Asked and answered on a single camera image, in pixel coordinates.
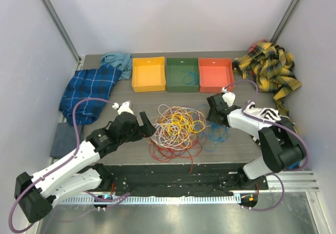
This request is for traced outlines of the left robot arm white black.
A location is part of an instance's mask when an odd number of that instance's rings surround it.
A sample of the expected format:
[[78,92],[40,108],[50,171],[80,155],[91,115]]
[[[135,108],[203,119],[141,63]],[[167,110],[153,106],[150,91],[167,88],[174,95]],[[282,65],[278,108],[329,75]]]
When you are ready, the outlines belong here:
[[86,140],[56,163],[16,178],[14,197],[29,223],[46,217],[61,201],[87,190],[107,191],[113,175],[98,161],[120,145],[151,137],[156,129],[145,112],[142,125],[129,112],[117,115],[106,127],[94,130]]

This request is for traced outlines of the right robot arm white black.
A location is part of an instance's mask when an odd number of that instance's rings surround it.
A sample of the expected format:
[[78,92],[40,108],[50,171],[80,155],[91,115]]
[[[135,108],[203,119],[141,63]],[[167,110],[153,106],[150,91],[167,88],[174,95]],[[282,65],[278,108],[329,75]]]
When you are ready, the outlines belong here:
[[226,92],[207,98],[207,120],[249,134],[259,141],[261,148],[261,156],[239,171],[239,187],[250,189],[260,176],[281,172],[306,158],[302,139],[288,118],[280,116],[275,109],[256,108],[253,102],[241,108],[233,105],[229,96],[235,95]]

